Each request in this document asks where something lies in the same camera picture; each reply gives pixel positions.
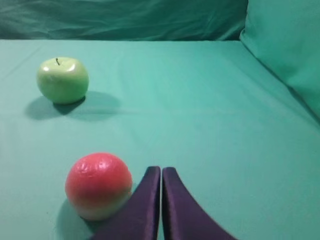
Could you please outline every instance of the ball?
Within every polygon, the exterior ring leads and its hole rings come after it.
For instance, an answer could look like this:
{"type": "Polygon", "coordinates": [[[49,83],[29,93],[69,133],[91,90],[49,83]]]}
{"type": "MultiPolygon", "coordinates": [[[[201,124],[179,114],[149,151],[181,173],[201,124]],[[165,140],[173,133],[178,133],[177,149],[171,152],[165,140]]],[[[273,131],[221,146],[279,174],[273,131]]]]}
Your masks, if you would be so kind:
{"type": "Polygon", "coordinates": [[[117,156],[99,152],[79,159],[65,182],[65,193],[78,215],[100,221],[114,214],[131,195],[133,181],[117,156]]]}

